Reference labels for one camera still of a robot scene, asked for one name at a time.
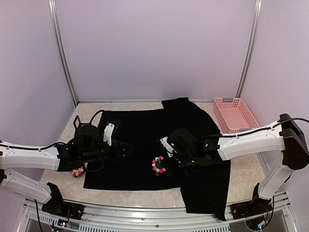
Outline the flower brooch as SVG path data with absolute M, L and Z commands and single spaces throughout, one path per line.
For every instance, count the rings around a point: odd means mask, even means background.
M 152 169 L 156 175 L 163 174 L 166 171 L 163 161 L 163 156 L 155 157 L 155 159 L 152 161 Z
M 71 174 L 73 177 L 79 177 L 79 176 L 81 176 L 83 173 L 84 173 L 84 166 L 81 166 L 81 167 L 78 168 L 78 169 L 73 169 L 72 171 L 70 171 L 70 174 Z

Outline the black t-shirt blue logo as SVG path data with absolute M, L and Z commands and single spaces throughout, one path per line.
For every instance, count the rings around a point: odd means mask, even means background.
M 187 98 L 162 101 L 163 107 L 149 111 L 107 111 L 98 124 L 116 125 L 113 138 L 133 146 L 121 162 L 88 164 L 84 188 L 97 190 L 164 190 L 179 188 L 187 213 L 214 214 L 225 220 L 231 163 L 191 167 L 173 175 L 156 174 L 156 157 L 168 158 L 160 139 L 181 128 L 195 137 L 219 134 L 220 130 L 204 110 Z

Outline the black brooch stand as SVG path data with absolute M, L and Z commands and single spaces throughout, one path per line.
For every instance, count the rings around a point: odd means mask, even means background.
M 75 128 L 75 131 L 78 131 L 79 133 L 84 133 L 89 123 L 83 123 L 80 120 L 79 115 L 77 115 L 73 121 L 73 125 Z

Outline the pink plastic basket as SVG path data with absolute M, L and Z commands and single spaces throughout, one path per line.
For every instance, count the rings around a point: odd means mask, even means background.
M 236 133 L 260 127 L 241 98 L 214 98 L 213 111 L 223 133 Z

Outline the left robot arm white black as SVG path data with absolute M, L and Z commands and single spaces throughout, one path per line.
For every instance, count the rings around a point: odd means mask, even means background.
M 102 135 L 92 124 L 76 127 L 68 143 L 57 142 L 46 147 L 17 146 L 0 143 L 0 187 L 42 203 L 42 210 L 67 219 L 80 220 L 84 205 L 63 200 L 57 185 L 41 183 L 15 171 L 35 168 L 69 172 L 90 162 L 109 160 L 117 163 L 133 149 L 132 145 L 112 139 L 115 126 L 109 123 Z

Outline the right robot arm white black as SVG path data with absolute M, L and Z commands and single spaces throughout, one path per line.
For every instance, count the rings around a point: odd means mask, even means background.
M 272 197 L 296 170 L 309 163 L 309 152 L 304 133 L 296 124 L 296 118 L 281 114 L 280 119 L 264 127 L 232 134 L 194 137 L 186 129 L 178 129 L 160 139 L 166 149 L 167 158 L 156 161 L 163 171 L 173 174 L 190 166 L 220 164 L 254 153 L 280 151 L 282 161 L 258 183 L 252 199 L 231 205 L 233 219 L 255 216 L 274 210 Z

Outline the front aluminium rail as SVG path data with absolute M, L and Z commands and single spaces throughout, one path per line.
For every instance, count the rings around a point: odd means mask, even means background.
M 16 232 L 248 232 L 247 224 L 258 215 L 234 219 L 228 203 L 225 221 L 214 215 L 188 214 L 185 208 L 132 208 L 84 203 L 80 220 L 70 219 L 59 227 L 61 217 L 41 210 L 42 205 L 26 199 Z

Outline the left aluminium frame post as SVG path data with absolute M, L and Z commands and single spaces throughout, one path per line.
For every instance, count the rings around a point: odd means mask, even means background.
M 51 22 L 53 26 L 53 31 L 54 31 L 54 36 L 56 40 L 56 46 L 58 50 L 58 55 L 61 63 L 61 67 L 64 73 L 65 81 L 67 84 L 67 87 L 69 89 L 69 94 L 71 97 L 71 100 L 73 102 L 74 107 L 76 107 L 79 104 L 79 100 L 77 97 L 77 93 L 73 84 L 73 80 L 71 78 L 71 74 L 69 71 L 68 63 L 67 63 L 67 58 L 65 54 L 65 49 L 62 41 L 62 36 L 61 36 L 61 29 L 60 29 L 60 23 L 58 19 L 58 14 L 57 14 L 57 7 L 56 7 L 56 1 L 55 0 L 49 0 L 48 1 L 48 6 L 49 6 L 49 11 L 50 11 L 50 16 L 51 16 Z

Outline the aluminium frame post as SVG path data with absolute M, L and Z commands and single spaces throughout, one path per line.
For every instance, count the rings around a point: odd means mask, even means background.
M 55 0 L 49 0 L 48 1 L 48 6 L 49 6 L 49 11 L 50 11 L 50 16 L 51 16 L 51 22 L 53 26 L 53 31 L 54 31 L 54 36 L 56 40 L 56 46 L 58 50 L 58 55 L 61 63 L 61 67 L 64 73 L 65 81 L 67 84 L 67 87 L 69 89 L 69 94 L 71 97 L 71 100 L 73 102 L 74 107 L 76 107 L 79 104 L 79 100 L 77 97 L 77 93 L 73 84 L 73 80 L 71 78 L 71 74 L 69 71 L 68 63 L 67 63 L 67 58 L 65 54 L 65 49 L 62 41 L 62 36 L 61 36 L 61 29 L 60 29 L 60 23 L 58 19 L 58 14 L 57 14 L 57 7 L 56 7 L 56 1 Z
M 252 18 L 252 23 L 251 23 L 251 29 L 250 29 L 250 34 L 249 34 L 249 39 L 248 39 L 248 45 L 245 53 L 245 58 L 244 58 L 244 63 L 242 66 L 242 70 L 240 73 L 240 79 L 237 87 L 237 91 L 235 94 L 235 98 L 241 98 L 244 88 L 245 88 L 245 83 L 248 78 L 248 72 L 250 69 L 253 53 L 254 53 L 254 48 L 256 44 L 256 38 L 258 34 L 258 28 L 259 28 L 259 23 L 260 23 L 260 18 L 261 18 L 261 12 L 262 12 L 262 0 L 255 0 L 254 1 L 254 10 L 253 10 L 253 18 Z

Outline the right aluminium frame post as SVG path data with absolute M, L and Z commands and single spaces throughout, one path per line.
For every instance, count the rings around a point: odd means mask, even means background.
M 253 10 L 253 18 L 252 18 L 252 23 L 251 23 L 251 29 L 250 29 L 250 34 L 249 34 L 249 39 L 248 39 L 248 45 L 245 53 L 245 58 L 244 58 L 244 63 L 242 66 L 242 70 L 240 73 L 240 79 L 237 87 L 237 91 L 235 94 L 235 98 L 241 98 L 244 88 L 245 88 L 245 83 L 248 78 L 248 72 L 250 69 L 253 53 L 254 53 L 254 48 L 256 44 L 256 38 L 258 34 L 258 28 L 259 28 L 259 23 L 260 23 L 260 18 L 261 18 L 261 12 L 262 12 L 262 0 L 255 0 L 254 1 L 254 10 Z

